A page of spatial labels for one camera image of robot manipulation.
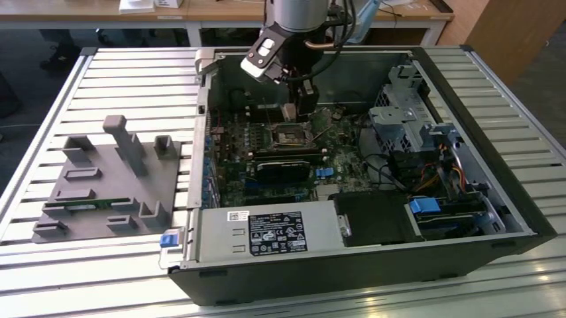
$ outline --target aluminum workbench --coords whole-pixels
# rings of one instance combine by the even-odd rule
[[[196,48],[100,49],[80,56],[0,199],[0,317],[555,317],[566,314],[566,155],[474,52],[429,48],[559,236],[463,278],[199,307],[159,264],[159,235],[33,244],[35,222],[67,159],[65,136],[93,144],[107,115],[142,142],[183,143],[174,226],[187,221]],[[446,112],[438,107],[445,121]]]

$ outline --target blue latch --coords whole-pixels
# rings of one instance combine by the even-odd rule
[[[326,177],[330,177],[334,174],[334,168],[320,168],[315,170],[316,177],[320,179],[324,179]]]
[[[330,177],[334,174],[334,168],[324,169],[324,176]]]
[[[410,210],[417,213],[438,213],[441,212],[439,203],[433,197],[417,197],[410,203]]]
[[[159,246],[162,248],[179,246],[179,234],[163,234],[159,241]]]

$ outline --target green circuit board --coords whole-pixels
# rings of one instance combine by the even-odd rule
[[[231,154],[219,155],[219,184],[222,206],[276,203],[278,198],[294,202],[316,201],[316,186],[335,184],[339,191],[364,191],[371,188],[367,171],[362,166],[355,143],[356,126],[348,118],[342,117],[336,107],[322,107],[311,115],[308,121],[310,146],[326,149],[326,160],[311,166],[308,179],[292,185],[271,185],[263,187],[254,178],[255,163],[246,160],[246,153],[252,150],[272,147],[274,139],[270,131],[280,124],[247,124],[234,122],[227,125],[227,142],[220,142],[220,152],[230,149]],[[255,143],[247,134],[259,134]],[[331,168],[334,173],[323,178],[316,176],[316,170]]]

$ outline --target warning label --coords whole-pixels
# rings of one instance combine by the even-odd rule
[[[250,215],[247,223],[254,256],[307,251],[300,212]]]

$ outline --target barcode sticker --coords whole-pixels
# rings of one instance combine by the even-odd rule
[[[228,211],[228,222],[247,221],[250,211]]]

